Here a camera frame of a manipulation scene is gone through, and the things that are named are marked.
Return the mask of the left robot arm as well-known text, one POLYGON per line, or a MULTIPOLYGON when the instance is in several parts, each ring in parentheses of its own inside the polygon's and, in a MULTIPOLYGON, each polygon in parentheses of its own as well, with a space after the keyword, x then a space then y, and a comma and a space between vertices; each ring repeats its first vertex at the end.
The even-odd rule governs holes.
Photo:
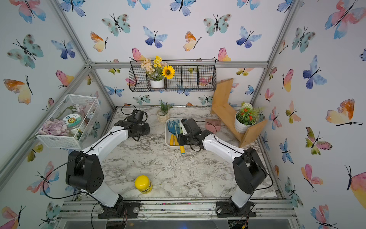
POLYGON ((70 153, 64 163, 67 167, 66 184, 89 195, 101 205, 103 212, 98 215, 100 219, 137 217, 133 209, 138 208, 139 204, 127 206, 123 197, 112 191, 104 181, 101 163, 123 141, 129 138, 138 141, 140 137, 150 134, 147 119, 145 111, 134 109, 97 142, 82 151, 70 153))

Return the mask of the white storage box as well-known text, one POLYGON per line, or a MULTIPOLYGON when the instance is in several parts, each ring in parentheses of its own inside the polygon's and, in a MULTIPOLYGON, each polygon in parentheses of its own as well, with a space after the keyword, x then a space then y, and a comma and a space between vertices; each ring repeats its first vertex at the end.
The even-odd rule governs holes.
POLYGON ((179 124, 182 119, 184 119, 183 117, 175 117, 175 118, 169 118, 166 123, 165 123, 165 144, 170 148, 170 149, 179 149, 180 147, 178 145, 175 144, 175 136, 176 136, 176 132, 175 132, 175 127, 173 126, 174 124, 179 124))

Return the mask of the blue hand rake yellow handle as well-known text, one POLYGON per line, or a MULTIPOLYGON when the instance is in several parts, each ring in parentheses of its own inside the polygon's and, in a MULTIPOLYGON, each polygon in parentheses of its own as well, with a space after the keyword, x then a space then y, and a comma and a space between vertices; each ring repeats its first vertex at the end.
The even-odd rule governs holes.
POLYGON ((174 127, 174 121, 168 120, 167 127, 168 127, 168 131, 171 134, 169 145, 178 146, 176 131, 175 131, 175 127, 174 127))

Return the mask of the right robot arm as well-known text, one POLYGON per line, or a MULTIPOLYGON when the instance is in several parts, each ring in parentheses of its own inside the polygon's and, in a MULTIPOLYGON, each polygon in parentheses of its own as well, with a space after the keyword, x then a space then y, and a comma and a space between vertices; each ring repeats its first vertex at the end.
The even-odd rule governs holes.
POLYGON ((211 131, 201 130, 192 118, 182 119, 180 127, 183 131, 178 136, 180 145, 210 151, 233 166, 237 187, 229 200, 216 202, 217 217, 255 217, 256 214, 252 212, 254 203, 250 199, 269 176, 257 151, 253 148, 235 147, 216 137, 211 131))

